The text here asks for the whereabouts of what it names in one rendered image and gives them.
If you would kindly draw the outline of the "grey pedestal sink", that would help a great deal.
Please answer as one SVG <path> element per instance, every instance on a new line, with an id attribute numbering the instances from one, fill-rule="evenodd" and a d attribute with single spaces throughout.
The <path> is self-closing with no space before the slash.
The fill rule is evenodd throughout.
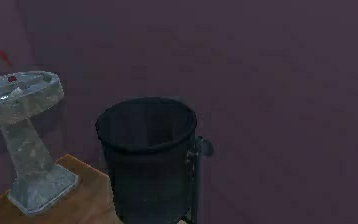
<path id="1" fill-rule="evenodd" d="M 78 185 L 79 177 L 53 160 L 31 122 L 63 97 L 52 72 L 0 76 L 0 131 L 16 171 L 8 199 L 26 215 L 46 211 Z"/>

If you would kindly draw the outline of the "black waste bin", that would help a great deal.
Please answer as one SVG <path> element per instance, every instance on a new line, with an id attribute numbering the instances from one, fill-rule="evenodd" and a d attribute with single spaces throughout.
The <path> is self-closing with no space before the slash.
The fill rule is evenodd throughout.
<path id="1" fill-rule="evenodd" d="M 195 112 L 172 98 L 135 98 L 101 113 L 95 129 L 123 224 L 199 224 L 201 158 L 213 146 L 196 127 Z"/>

